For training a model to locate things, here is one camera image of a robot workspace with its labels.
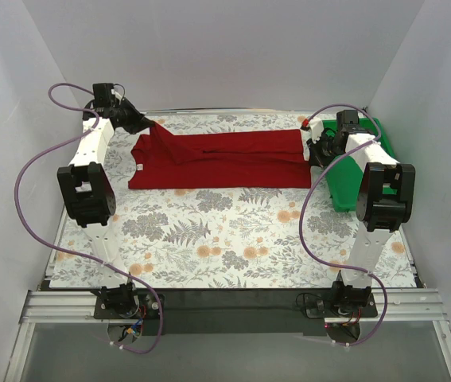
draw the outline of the folded fabric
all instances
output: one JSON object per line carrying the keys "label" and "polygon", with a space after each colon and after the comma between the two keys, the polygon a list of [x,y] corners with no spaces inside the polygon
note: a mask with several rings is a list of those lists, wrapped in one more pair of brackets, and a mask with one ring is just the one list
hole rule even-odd
{"label": "folded fabric", "polygon": [[309,188],[299,130],[174,135],[159,124],[131,151],[130,189]]}

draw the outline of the gray floor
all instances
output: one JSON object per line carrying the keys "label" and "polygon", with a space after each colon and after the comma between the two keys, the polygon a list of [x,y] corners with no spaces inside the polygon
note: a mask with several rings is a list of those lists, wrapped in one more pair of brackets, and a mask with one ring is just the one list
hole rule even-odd
{"label": "gray floor", "polygon": [[[363,332],[371,326],[362,324]],[[372,340],[348,351],[298,334],[186,334],[164,336],[146,356],[97,339],[106,330],[38,324],[22,380],[450,381],[431,322],[386,322]]]}

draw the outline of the floral tablecloth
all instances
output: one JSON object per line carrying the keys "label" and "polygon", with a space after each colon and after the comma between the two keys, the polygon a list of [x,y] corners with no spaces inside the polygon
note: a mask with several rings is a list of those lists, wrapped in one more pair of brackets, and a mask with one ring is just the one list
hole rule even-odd
{"label": "floral tablecloth", "polygon": [[[150,118],[174,134],[212,134],[294,129],[304,117],[223,114]],[[127,181],[136,170],[130,151],[137,139],[137,135],[117,130],[104,165],[117,200],[115,234],[132,275],[157,288],[331,286],[338,269],[309,258],[297,233],[307,189],[130,190]],[[357,225],[353,212],[334,212],[323,181],[305,214],[310,249],[331,263],[345,263]],[[60,244],[77,251],[91,250],[71,219],[64,223]],[[387,287],[415,287],[399,232],[388,241],[375,273]],[[57,254],[51,287],[99,287],[99,281],[96,263]]]}

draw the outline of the gray wall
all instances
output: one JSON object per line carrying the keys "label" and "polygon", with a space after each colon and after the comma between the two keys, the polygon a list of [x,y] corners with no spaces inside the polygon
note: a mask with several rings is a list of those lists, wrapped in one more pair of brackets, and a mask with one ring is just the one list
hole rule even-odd
{"label": "gray wall", "polygon": [[123,83],[142,110],[311,110],[367,105],[423,1],[24,3],[66,79]]}
{"label": "gray wall", "polygon": [[[46,96],[49,85],[62,80],[21,0],[0,0],[0,380],[27,290],[40,281],[49,256],[18,221],[14,180],[35,153],[81,129],[76,113],[62,111]],[[76,104],[70,91],[57,95]],[[55,236],[62,209],[56,168],[68,162],[71,152],[61,150],[34,165],[21,189],[27,218],[48,240]]]}
{"label": "gray wall", "polygon": [[371,112],[398,158],[416,166],[406,234],[423,280],[439,288],[451,317],[451,2],[425,2]]}

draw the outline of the table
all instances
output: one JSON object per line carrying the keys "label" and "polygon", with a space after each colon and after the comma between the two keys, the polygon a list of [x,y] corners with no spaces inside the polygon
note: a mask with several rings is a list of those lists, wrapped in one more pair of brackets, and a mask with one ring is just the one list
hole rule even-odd
{"label": "table", "polygon": [[[213,134],[294,129],[304,116],[176,113],[150,118],[174,134]],[[104,164],[117,200],[115,234],[132,275],[154,288],[331,286],[338,269],[310,259],[298,237],[307,189],[130,190],[127,181],[136,170],[130,151],[137,139],[117,130]],[[353,212],[333,210],[323,181],[305,214],[310,249],[331,263],[345,263],[357,225]],[[68,218],[59,242],[63,248],[91,250],[84,233]],[[54,261],[52,288],[100,287],[100,268],[91,260],[60,252]],[[386,287],[416,286],[400,232],[388,241],[375,273]]]}

